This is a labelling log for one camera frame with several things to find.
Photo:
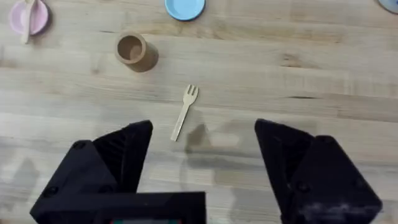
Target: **pink bowl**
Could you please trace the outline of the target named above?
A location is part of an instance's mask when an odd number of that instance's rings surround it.
[[[25,1],[16,2],[9,14],[9,22],[11,28],[17,33],[23,33],[24,26],[22,21],[25,21]],[[47,6],[41,1],[36,0],[32,9],[32,17],[30,19],[30,34],[37,34],[44,29],[49,20],[49,11]]]

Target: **wooden fork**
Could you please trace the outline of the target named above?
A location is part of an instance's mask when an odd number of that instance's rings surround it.
[[[22,25],[24,26],[24,32],[22,33],[21,42],[23,44],[27,44],[29,41],[30,35],[30,20],[32,17],[32,9],[36,0],[25,0],[26,8],[25,8],[25,21],[22,21]]]
[[[182,124],[184,123],[185,117],[188,113],[189,107],[198,97],[199,88],[194,85],[188,85],[187,89],[185,90],[183,102],[184,105],[182,106],[180,116],[178,117],[177,123],[174,126],[174,130],[172,133],[171,140],[177,141],[178,135],[180,134]]]

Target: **wood grain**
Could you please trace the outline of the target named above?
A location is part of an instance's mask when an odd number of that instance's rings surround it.
[[[140,192],[206,190],[210,224],[280,223],[257,118],[337,138],[383,199],[374,222],[398,223],[398,16],[376,1],[209,0],[193,22],[155,0],[46,3],[52,25],[29,45],[0,17],[1,224],[34,223],[72,142],[142,119]],[[123,30],[156,46],[152,70],[115,58]],[[201,93],[173,142],[188,84]]]

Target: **cup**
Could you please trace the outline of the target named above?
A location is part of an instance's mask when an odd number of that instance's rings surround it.
[[[115,52],[116,58],[135,72],[152,69],[159,58],[155,46],[134,32],[123,32],[119,36]]]

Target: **blue dish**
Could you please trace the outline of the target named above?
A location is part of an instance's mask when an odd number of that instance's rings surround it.
[[[398,0],[379,0],[388,11],[398,14]]]
[[[166,10],[176,20],[196,19],[205,8],[205,0],[165,0]]]

